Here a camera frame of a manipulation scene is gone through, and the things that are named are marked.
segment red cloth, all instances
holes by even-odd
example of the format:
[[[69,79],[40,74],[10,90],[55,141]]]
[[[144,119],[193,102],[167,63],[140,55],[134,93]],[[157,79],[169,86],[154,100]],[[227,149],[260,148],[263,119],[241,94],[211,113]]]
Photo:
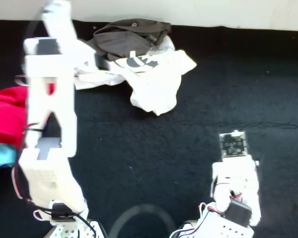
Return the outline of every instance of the red cloth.
[[[20,148],[26,123],[27,87],[0,90],[0,143]]]

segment white cloth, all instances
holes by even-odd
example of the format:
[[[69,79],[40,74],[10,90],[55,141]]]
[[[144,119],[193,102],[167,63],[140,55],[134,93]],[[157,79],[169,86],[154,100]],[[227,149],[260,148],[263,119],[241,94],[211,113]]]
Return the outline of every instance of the white cloth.
[[[108,62],[108,66],[108,71],[94,69],[94,72],[79,74],[76,89],[116,85],[126,80],[133,89],[132,105],[159,116],[176,106],[181,76],[196,63],[183,50],[175,51],[173,42],[166,36],[146,55],[137,57],[131,52],[129,58]]]

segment black floor mat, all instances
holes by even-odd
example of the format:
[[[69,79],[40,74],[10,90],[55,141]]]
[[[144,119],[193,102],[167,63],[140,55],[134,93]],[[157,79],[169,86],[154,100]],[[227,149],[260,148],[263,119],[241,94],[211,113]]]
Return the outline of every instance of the black floor mat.
[[[76,22],[89,39],[93,26]],[[0,89],[20,74],[27,22],[0,21]],[[42,24],[35,36],[44,35]],[[177,226],[209,202],[218,133],[247,132],[261,162],[262,220],[255,238],[298,237],[298,32],[174,26],[171,37],[198,66],[183,76],[178,104],[156,117],[130,104],[127,83],[76,92],[78,151],[71,166],[89,217],[107,231],[127,209],[153,204]],[[57,128],[52,119],[47,133]],[[10,170],[0,173],[0,237],[39,238],[37,222],[14,194]],[[154,215],[138,215],[120,238],[165,238]]]

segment blue cloth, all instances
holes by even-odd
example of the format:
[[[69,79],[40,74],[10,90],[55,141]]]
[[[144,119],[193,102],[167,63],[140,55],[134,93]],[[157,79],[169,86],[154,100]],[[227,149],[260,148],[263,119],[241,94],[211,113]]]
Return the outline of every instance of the blue cloth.
[[[11,167],[16,158],[16,148],[12,145],[0,143],[0,168]]]

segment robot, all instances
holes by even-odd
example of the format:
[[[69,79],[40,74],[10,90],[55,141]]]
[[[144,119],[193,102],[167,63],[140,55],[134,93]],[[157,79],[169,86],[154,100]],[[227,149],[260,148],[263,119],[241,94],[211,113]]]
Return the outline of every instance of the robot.
[[[54,226],[46,238],[107,238],[100,222],[87,219],[88,206],[69,165],[76,153],[74,79],[82,69],[85,73],[98,70],[96,52],[77,39],[70,1],[49,2],[42,20],[50,37],[24,41],[28,125],[24,148],[12,169],[13,186],[17,196],[33,206],[37,220]],[[51,113],[60,125],[60,138],[42,137]],[[200,219],[186,222],[170,238],[253,237],[250,226],[261,218],[258,163],[248,154],[244,132],[220,134],[220,142],[222,159],[213,164],[211,186],[215,202],[201,203]],[[20,173],[25,175],[30,196],[21,188]]]

